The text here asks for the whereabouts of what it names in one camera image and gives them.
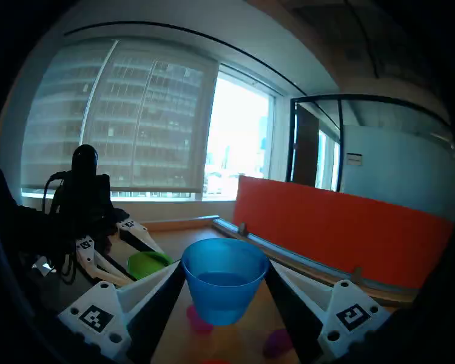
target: orange partition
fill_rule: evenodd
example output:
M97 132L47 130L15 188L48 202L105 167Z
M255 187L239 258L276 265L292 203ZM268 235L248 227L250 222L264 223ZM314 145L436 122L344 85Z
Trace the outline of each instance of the orange partition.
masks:
M419 288L453 224L407 207L294 183L241 176L234 223L332 268Z

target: window sill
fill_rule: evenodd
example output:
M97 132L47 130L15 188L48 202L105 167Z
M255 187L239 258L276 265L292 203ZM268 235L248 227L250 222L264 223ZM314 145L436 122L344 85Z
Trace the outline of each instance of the window sill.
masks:
M31 192L22 192L22 197L28 198L42 198L43 194L35 194ZM54 195L47 194L46 199L52 199ZM236 198L232 197L203 197L202 200L194 198L155 198L155 197L111 197L112 202L133 202L133 203L202 203L202 202L233 202Z

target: window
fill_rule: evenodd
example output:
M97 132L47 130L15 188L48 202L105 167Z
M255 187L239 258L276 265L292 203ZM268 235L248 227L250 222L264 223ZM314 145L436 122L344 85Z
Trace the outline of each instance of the window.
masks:
M90 41L52 61L24 137L22 186L70 169L73 151L98 151L118 191L201 192L218 64L147 41Z
M152 41L65 47L29 113L22 193L41 197L90 144L114 200L235 199L241 174L268 177L274 101L244 74Z
M326 190L337 190L339 175L340 146L327 134L318 131L318 160L315 187Z
M274 98L220 72L212 106L204 197L237 196L240 175L267 178Z

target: green bowl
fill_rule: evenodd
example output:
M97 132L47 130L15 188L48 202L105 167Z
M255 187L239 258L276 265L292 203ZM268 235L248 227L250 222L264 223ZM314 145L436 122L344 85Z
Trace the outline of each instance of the green bowl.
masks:
M166 254L157 252L140 252L128 258L128 273L136 279L142 279L169 266L174 261Z

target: purple object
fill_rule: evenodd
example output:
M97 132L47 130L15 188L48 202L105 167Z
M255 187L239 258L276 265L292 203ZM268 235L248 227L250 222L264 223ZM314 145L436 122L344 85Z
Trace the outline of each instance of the purple object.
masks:
M207 335L210 334L214 329L214 326L212 326L210 323L205 322L202 318L199 317L194 305L190 305L187 308L186 314L190 321L190 327L198 334Z
M263 345L263 356L267 359L274 359L287 353L292 348L292 340L287 330L275 330L266 339L265 345Z

